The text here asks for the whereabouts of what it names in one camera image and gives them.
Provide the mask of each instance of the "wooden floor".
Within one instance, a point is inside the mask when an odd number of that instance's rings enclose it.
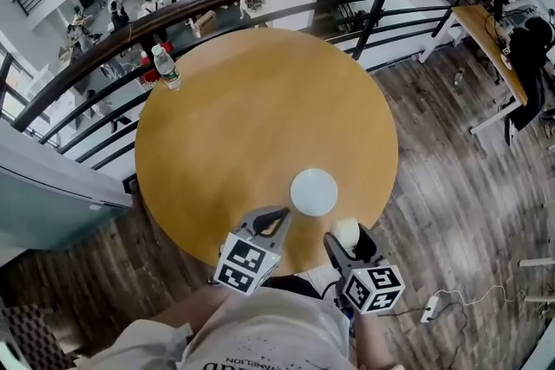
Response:
[[[465,77],[455,90],[457,68]],[[511,148],[501,123],[470,135],[470,126],[496,111],[506,87],[493,84],[464,44],[434,52],[426,65],[384,68],[375,78],[399,135],[395,189],[376,228],[407,284],[396,312],[422,308],[438,289],[458,289],[467,302],[494,284],[504,285],[509,299],[521,289],[547,294],[551,272],[518,268],[520,259],[554,253],[547,241],[555,235],[542,208],[555,197],[544,128],[534,122]],[[92,352],[130,321],[188,295],[209,272],[149,222],[136,198],[127,217],[86,242],[64,252],[30,253],[5,267],[0,293],[7,305],[54,308],[58,334]],[[441,295],[440,305],[458,300]],[[519,368],[543,331],[534,309],[523,306],[522,294],[503,302],[500,289],[464,308],[466,341],[453,368]],[[408,370],[447,368],[463,340],[461,310],[452,306],[426,325],[420,312],[383,318],[393,353]]]

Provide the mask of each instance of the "black metal baluster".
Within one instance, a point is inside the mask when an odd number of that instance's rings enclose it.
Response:
[[[372,10],[370,11],[370,17],[368,22],[364,26],[362,30],[362,35],[358,39],[356,43],[355,51],[353,52],[353,59],[358,61],[358,58],[361,56],[361,53],[364,51],[364,45],[368,41],[368,38],[372,34],[374,27],[377,25],[378,21],[380,20],[380,14],[382,13],[382,7],[386,0],[375,0],[372,3]]]
[[[14,2],[16,2],[16,3],[19,5],[19,7],[23,10],[23,12],[25,13],[25,16],[28,16],[28,15],[29,15],[29,13],[28,13],[27,10],[25,9],[25,7],[22,5],[22,3],[21,3],[20,0],[14,0]]]
[[[140,39],[140,45],[145,53],[147,53],[148,60],[154,65],[153,56],[153,46],[156,45],[156,41],[153,36],[144,36]]]
[[[0,68],[0,112],[3,109],[3,98],[6,95],[6,79],[8,78],[8,73],[13,61],[14,56],[7,53],[3,59],[2,67]]]

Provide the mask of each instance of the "table top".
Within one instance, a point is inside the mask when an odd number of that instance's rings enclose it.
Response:
[[[520,105],[525,105],[528,102],[528,96],[522,88],[519,77],[514,69],[507,68],[503,63],[500,47],[492,38],[496,31],[500,32],[499,26],[497,29],[495,28],[493,16],[490,16],[482,5],[456,6],[453,8],[453,14],[468,34],[480,45],[489,60],[492,61],[514,98]]]
[[[333,45],[286,29],[246,29],[205,42],[177,62],[179,91],[150,94],[135,140],[148,209],[167,235],[216,265],[246,212],[293,212],[277,275],[329,261],[323,234],[356,217],[371,227],[395,182],[395,123],[379,87]],[[322,168],[339,197],[323,217],[296,211],[291,181]]]

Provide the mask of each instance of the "wooden handrail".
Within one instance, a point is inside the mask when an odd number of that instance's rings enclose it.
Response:
[[[100,42],[93,49],[66,67],[39,91],[33,100],[30,101],[29,105],[17,116],[12,126],[20,132],[25,130],[42,111],[78,81],[90,74],[94,69],[100,67],[102,63],[118,55],[124,49],[128,49],[141,40],[152,36],[158,30],[183,22],[189,17],[203,14],[221,5],[237,1],[182,0],[167,5],[165,8],[131,23],[126,28],[119,30]]]

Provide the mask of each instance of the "white round disc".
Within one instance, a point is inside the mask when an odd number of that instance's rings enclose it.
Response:
[[[291,200],[303,214],[323,216],[336,205],[337,183],[324,170],[303,170],[291,183]]]

